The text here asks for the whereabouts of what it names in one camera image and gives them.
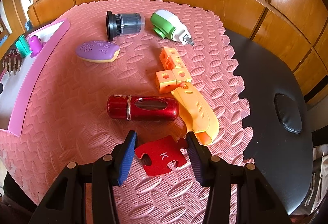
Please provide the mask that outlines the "orange cube block toy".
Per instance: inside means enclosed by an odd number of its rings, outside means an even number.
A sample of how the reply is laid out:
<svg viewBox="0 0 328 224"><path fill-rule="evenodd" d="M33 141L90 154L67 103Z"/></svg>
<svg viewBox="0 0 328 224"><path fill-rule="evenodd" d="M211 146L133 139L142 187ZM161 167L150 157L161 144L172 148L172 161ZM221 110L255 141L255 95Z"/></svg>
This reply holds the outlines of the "orange cube block toy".
<svg viewBox="0 0 328 224"><path fill-rule="evenodd" d="M160 94L166 94L185 82L191 82L192 77L181 56L175 48L164 47L159 59L164 70L156 72L156 86Z"/></svg>

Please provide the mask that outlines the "red metallic cylinder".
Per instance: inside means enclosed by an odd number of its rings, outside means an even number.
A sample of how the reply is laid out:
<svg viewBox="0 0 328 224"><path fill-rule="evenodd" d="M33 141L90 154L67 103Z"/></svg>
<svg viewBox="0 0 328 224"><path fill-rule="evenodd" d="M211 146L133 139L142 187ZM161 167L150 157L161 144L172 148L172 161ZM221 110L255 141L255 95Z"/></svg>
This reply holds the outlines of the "red metallic cylinder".
<svg viewBox="0 0 328 224"><path fill-rule="evenodd" d="M127 121L174 121L180 106L174 98L159 96L111 95L109 117Z"/></svg>

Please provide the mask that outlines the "teal green stand toy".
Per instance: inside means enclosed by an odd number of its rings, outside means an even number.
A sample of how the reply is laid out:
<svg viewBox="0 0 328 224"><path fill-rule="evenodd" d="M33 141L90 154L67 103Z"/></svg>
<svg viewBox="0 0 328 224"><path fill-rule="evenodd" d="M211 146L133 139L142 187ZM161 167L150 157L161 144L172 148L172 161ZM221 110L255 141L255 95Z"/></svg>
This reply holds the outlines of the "teal green stand toy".
<svg viewBox="0 0 328 224"><path fill-rule="evenodd" d="M31 53L30 46L23 34L18 37L15 42L15 46L22 58L27 57Z"/></svg>

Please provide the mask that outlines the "pink foam puzzle mat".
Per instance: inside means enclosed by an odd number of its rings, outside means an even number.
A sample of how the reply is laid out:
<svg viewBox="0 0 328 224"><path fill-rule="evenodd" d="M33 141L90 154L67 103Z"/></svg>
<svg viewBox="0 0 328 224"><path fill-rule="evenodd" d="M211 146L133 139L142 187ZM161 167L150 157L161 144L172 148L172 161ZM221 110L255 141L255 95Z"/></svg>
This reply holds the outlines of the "pink foam puzzle mat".
<svg viewBox="0 0 328 224"><path fill-rule="evenodd" d="M117 37L120 52L113 62L92 63L80 59L76 50L89 41L106 40L107 11L136 11L150 18L160 9L175 14L194 39L183 45L159 37L151 23L138 34ZM57 23L37 32L48 41L63 26L70 27L43 63L29 70L39 57L25 58L17 74L2 77L1 121L22 120L20 134L1 129L1 159L24 195L38 204L62 168L71 161L94 162L123 142L130 130L140 145L154 146L161 161L169 161L169 148L162 139L176 141L190 127L180 114L173 121L164 116L171 109L157 103L157 77L162 76L164 94L171 96L174 80L161 60L172 61L178 75L189 84L185 96L194 102L193 112L206 118L196 89L216 115L220 128L214 136L201 136L212 153L229 163L244 164L244 149L252 128L243 128L250 114L247 99L240 99L243 79L234 75L238 62L220 18L213 12L173 2L111 0L84 3L63 14Z"/></svg>

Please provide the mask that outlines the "brown pinecone brush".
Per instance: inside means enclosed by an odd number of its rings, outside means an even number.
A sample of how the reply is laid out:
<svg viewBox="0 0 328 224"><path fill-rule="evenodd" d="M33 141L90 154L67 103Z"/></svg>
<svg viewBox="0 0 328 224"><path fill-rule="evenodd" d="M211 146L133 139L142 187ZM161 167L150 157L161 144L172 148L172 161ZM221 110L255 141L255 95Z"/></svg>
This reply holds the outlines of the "brown pinecone brush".
<svg viewBox="0 0 328 224"><path fill-rule="evenodd" d="M2 62L5 73L7 73L9 76L11 76L11 74L16 75L17 72L20 71L22 61L22 56L18 50L10 50L9 54L5 56L5 59Z"/></svg>

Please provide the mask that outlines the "pink white shallow box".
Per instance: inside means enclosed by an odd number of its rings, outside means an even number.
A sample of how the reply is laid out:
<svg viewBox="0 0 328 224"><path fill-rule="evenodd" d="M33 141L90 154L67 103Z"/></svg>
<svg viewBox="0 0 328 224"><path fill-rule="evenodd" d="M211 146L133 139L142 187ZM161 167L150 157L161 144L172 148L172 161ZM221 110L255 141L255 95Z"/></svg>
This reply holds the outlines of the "pink white shallow box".
<svg viewBox="0 0 328 224"><path fill-rule="evenodd" d="M28 34L26 39L37 36L42 42L39 54L32 57L28 54L23 59L22 68L16 75L1 74L1 131L19 137L22 133L27 106L36 81L51 53L69 30L68 19L55 20L49 25Z"/></svg>

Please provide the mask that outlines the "black filter cup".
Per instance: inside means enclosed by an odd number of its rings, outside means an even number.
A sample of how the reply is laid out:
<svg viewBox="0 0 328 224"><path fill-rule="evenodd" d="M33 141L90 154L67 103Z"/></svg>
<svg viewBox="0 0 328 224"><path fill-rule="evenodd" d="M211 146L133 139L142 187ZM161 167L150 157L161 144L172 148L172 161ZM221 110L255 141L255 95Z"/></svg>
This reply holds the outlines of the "black filter cup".
<svg viewBox="0 0 328 224"><path fill-rule="evenodd" d="M145 18L138 13L114 14L112 11L106 13L106 32L109 42L117 36L138 34L144 30Z"/></svg>

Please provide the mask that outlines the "purple oval perforated case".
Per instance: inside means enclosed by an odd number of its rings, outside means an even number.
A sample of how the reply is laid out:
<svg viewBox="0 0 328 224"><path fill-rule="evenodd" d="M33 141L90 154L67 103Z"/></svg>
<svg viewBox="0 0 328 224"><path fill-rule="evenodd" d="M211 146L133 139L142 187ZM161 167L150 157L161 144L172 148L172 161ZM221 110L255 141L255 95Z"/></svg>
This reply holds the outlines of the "purple oval perforated case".
<svg viewBox="0 0 328 224"><path fill-rule="evenodd" d="M76 55L80 59L94 63L113 62L119 52L117 44L107 41L88 41L76 48Z"/></svg>

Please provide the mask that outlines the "green white plug-in device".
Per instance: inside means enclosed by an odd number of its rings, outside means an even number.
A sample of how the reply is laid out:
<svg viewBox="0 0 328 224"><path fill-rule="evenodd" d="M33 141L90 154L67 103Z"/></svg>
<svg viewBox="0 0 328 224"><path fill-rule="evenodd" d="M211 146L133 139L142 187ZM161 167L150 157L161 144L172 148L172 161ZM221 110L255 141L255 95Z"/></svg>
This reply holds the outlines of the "green white plug-in device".
<svg viewBox="0 0 328 224"><path fill-rule="evenodd" d="M183 45L194 45L191 34L180 19L168 10L157 10L150 18L153 30L161 38L168 38Z"/></svg>

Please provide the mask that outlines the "purple octopus toy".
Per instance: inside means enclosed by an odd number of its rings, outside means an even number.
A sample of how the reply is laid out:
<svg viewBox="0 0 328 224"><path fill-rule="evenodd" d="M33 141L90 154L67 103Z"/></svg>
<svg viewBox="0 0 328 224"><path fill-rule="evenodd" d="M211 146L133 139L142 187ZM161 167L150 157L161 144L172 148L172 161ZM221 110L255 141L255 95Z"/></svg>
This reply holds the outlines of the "purple octopus toy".
<svg viewBox="0 0 328 224"><path fill-rule="evenodd" d="M33 35L29 39L28 44L30 46L31 58L34 58L41 52L46 42L42 42L38 36Z"/></svg>

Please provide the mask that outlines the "black padded table cushion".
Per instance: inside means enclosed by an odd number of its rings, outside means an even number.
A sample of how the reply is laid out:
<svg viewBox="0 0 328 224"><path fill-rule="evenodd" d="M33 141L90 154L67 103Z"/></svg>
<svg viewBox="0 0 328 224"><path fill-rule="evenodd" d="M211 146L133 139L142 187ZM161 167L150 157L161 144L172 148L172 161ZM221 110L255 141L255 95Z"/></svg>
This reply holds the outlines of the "black padded table cushion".
<svg viewBox="0 0 328 224"><path fill-rule="evenodd" d="M275 110L285 130L293 134L299 134L302 131L302 120L296 101L287 95L275 94Z"/></svg>

